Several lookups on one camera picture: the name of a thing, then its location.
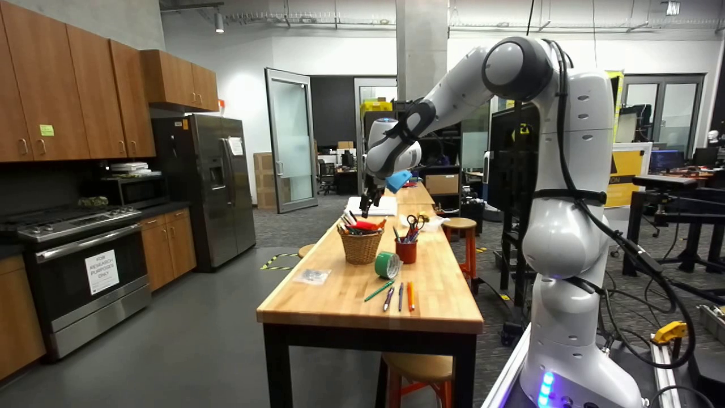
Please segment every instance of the wooden cabinet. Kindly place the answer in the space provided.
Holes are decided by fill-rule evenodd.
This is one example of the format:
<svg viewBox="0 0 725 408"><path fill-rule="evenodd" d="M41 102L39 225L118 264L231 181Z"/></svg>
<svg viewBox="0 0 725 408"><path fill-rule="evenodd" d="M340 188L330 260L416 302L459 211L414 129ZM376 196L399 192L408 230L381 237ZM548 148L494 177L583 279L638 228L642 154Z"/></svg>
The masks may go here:
<svg viewBox="0 0 725 408"><path fill-rule="evenodd" d="M0 259L0 382L46 354L21 257Z"/></svg>
<svg viewBox="0 0 725 408"><path fill-rule="evenodd" d="M118 104L130 157L157 157L150 102L142 87L140 53L109 42Z"/></svg>
<svg viewBox="0 0 725 408"><path fill-rule="evenodd" d="M88 158L124 158L126 141L120 124L109 42L80 28L66 28L88 136Z"/></svg>
<svg viewBox="0 0 725 408"><path fill-rule="evenodd" d="M218 111L218 79L210 70L160 51L142 51L140 58L150 104Z"/></svg>
<svg viewBox="0 0 725 408"><path fill-rule="evenodd" d="M0 161L21 161L29 157L28 127L15 85L15 70L10 62L10 46L4 34L0 7Z"/></svg>
<svg viewBox="0 0 725 408"><path fill-rule="evenodd" d="M142 221L140 239L151 291L197 268L189 208Z"/></svg>
<svg viewBox="0 0 725 408"><path fill-rule="evenodd" d="M0 7L29 135L22 149L35 161L91 157L66 25L10 3Z"/></svg>

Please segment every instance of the concrete pillar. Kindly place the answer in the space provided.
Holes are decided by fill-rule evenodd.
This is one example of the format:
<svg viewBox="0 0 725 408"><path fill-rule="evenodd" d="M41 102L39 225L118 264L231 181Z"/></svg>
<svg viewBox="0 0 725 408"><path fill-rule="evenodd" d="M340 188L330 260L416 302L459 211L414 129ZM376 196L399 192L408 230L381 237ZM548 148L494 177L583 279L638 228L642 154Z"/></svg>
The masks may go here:
<svg viewBox="0 0 725 408"><path fill-rule="evenodd" d="M424 97L446 72L448 0L396 0L399 97Z"/></svg>

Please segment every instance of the oven door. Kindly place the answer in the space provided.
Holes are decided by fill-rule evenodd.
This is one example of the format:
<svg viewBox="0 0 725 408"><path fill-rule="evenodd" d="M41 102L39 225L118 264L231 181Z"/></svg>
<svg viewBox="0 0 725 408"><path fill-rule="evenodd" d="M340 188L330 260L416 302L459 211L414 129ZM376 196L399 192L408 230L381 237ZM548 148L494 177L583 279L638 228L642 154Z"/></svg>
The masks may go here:
<svg viewBox="0 0 725 408"><path fill-rule="evenodd" d="M138 225L41 250L31 260L31 293L54 356L150 305Z"/></svg>

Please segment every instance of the lower cabinet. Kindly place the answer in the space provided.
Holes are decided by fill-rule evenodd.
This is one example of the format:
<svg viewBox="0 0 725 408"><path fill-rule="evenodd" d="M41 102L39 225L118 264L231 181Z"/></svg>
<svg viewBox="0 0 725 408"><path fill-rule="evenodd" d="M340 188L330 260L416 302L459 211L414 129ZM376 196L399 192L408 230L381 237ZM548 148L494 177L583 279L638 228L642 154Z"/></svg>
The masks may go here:
<svg viewBox="0 0 725 408"><path fill-rule="evenodd" d="M0 259L0 382L46 354L22 257Z"/></svg>
<svg viewBox="0 0 725 408"><path fill-rule="evenodd" d="M189 208L142 221L140 239L151 291L197 268Z"/></svg>

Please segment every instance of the ceiling light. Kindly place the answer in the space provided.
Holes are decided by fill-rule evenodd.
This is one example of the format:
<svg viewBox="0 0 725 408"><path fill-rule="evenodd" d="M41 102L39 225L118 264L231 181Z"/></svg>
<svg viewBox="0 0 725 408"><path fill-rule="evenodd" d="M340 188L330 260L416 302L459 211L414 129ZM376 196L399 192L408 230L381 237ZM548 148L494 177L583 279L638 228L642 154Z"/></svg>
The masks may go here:
<svg viewBox="0 0 725 408"><path fill-rule="evenodd" d="M224 34L224 16L221 16L220 9L218 9L218 13L216 13L216 33L218 33L218 34Z"/></svg>
<svg viewBox="0 0 725 408"><path fill-rule="evenodd" d="M679 13L679 3L667 3L667 13Z"/></svg>

